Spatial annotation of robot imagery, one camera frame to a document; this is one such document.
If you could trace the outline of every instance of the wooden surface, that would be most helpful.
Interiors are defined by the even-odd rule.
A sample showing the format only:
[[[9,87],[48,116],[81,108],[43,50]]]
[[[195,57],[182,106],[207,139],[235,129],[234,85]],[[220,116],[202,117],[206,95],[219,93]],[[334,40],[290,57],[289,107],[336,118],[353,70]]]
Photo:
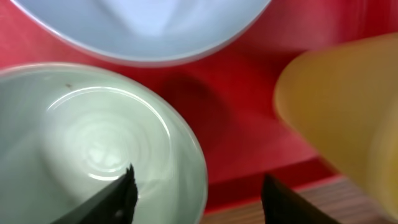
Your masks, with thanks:
[[[368,198],[351,182],[340,179],[333,183],[301,190],[309,202],[342,224],[389,224],[377,213]],[[212,213],[201,224],[260,224],[264,223],[261,202]]]

